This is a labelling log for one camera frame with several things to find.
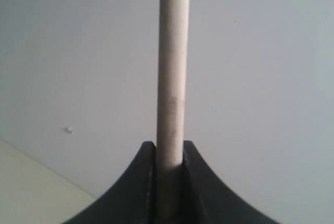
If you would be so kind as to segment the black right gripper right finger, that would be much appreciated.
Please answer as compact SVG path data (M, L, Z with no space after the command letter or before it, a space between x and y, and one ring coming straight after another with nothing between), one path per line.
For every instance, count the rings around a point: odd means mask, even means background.
M276 223L233 192L184 141L182 223Z

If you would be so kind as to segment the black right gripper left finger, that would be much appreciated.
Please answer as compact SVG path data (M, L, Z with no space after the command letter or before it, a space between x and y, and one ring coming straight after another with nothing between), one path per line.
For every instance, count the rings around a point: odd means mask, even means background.
M120 178L87 208L65 223L153 223L153 142L143 142Z

